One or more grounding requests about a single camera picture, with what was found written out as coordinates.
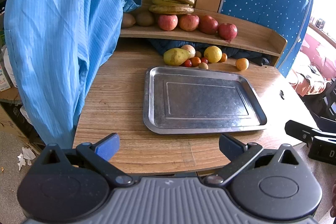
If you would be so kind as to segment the large orange persimmon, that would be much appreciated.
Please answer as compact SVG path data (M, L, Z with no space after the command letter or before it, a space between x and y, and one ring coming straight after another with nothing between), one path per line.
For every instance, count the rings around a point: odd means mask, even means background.
M245 71L249 68L249 61L246 58L237 59L235 66L239 71Z

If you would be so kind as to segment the brown longan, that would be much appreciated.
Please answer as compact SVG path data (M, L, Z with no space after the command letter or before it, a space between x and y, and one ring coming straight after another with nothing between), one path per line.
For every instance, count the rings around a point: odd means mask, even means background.
M201 54L199 51L196 51L196 52L195 52L195 56L198 57L198 58L201 58L201 57L202 57L202 54Z
M207 63L204 63L204 62L201 62L198 66L199 69L205 69L205 70L208 70L209 69L209 66Z

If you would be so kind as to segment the small orange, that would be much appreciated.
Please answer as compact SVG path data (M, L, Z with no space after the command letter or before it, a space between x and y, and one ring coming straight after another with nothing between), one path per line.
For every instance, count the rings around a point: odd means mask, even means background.
M221 57L221 59L220 59L220 63L223 63L223 62L226 62L227 61L227 59L228 59L228 56L227 56L227 54L226 53L222 53L222 57Z

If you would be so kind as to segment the red cherry tomato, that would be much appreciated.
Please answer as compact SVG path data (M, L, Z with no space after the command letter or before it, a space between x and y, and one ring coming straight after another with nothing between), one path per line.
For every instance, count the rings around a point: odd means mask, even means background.
M192 67L192 66L193 66L192 61L191 61L191 60L186 60L186 61L183 63L183 66L184 66L184 67L188 67L188 68Z
M209 61L208 61L208 59L206 57L202 57L201 58L201 62L208 64Z

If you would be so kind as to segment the yellow lemon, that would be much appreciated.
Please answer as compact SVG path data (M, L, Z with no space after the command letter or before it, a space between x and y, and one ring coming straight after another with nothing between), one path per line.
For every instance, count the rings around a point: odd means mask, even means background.
M218 63L222 58L222 50L217 46L210 46L206 48L203 55L210 63Z

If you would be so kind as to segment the crumpled white paper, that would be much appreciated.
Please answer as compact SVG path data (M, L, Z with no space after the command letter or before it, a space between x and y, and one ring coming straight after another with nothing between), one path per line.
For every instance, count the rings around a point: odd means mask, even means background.
M18 158L18 170L21 170L22 166L31 166L33 160L36 158L32 149L23 147L22 152L17 156Z

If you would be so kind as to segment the pink floral cushion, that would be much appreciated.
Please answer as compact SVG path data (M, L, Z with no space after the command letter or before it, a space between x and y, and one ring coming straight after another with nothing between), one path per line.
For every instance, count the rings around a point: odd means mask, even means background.
M335 48L321 35L306 33L286 79L302 97L321 94L335 79Z

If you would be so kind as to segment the dark blue jacket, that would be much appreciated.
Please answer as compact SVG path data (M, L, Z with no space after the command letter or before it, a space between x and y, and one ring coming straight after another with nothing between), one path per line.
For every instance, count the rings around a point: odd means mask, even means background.
M206 43L196 43L196 42L187 42L183 40L169 40L169 39L149 39L151 45L155 48L155 50L163 55L166 51L172 48L181 48L182 46L192 46L196 51L200 53L204 53L207 47L210 47L210 44ZM262 66L262 65L270 65L272 61L271 55L267 55L265 53L259 53L249 50L243 50L238 48L232 48L228 46L218 46L223 53L227 55L228 58L233 59L241 59L246 58L253 63Z

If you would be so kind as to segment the curved wooden shelf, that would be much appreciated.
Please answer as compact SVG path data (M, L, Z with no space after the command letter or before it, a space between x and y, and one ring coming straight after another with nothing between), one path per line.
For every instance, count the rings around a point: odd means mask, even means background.
M151 38L151 39L170 39L170 40L183 40L187 42L197 42L213 44L217 46L228 46L232 48L239 48L254 52L260 52L272 56L271 65L275 67L286 48L287 39L278 34L276 31L249 22L235 18L232 16L224 15L217 12L210 12L206 10L195 9L194 14L202 17L204 15L212 16L218 23L233 23L238 28L236 38L228 42L215 35L208 35L194 30L191 32L184 31L176 27L172 31L161 30L156 24L152 26L142 27L134 25L130 28L123 28L120 36L122 38Z

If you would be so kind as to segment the dark red apple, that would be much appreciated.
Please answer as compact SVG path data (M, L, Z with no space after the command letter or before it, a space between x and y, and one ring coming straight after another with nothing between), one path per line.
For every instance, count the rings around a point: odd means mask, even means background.
M198 30L204 34L214 35L218 30L218 21L212 16L204 15L200 17Z

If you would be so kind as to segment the left brown kiwi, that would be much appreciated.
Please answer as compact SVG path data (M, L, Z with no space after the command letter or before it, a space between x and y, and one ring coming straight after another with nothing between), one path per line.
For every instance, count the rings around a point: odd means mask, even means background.
M131 14L124 13L121 28L131 28L136 23L135 17Z

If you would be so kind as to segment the brown kiwi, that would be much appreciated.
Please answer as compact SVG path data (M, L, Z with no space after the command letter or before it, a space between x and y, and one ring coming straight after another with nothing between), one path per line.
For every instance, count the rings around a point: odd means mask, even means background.
M135 21L139 26L147 27L155 23L154 16L149 11L143 11L135 16Z
M121 28L131 28L136 23L135 17L131 14L124 13Z

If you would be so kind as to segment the light blue hanging garment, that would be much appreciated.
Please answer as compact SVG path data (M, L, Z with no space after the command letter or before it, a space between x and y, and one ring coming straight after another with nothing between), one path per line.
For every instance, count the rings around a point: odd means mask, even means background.
M7 0L5 41L26 112L45 143L73 145L85 98L141 0Z

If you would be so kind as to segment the leftmost pale red apple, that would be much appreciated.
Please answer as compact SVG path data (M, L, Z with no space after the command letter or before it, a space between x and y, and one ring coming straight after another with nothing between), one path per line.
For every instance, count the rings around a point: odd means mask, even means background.
M161 30L172 31L178 24L178 17L176 15L160 15L158 17L158 26Z

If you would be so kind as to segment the bottom brown banana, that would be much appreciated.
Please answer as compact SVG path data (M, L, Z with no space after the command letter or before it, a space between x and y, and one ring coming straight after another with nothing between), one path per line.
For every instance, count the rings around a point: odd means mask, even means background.
M166 15L183 15L192 14L194 9L189 6L164 6L164 5L151 5L149 11L155 14Z

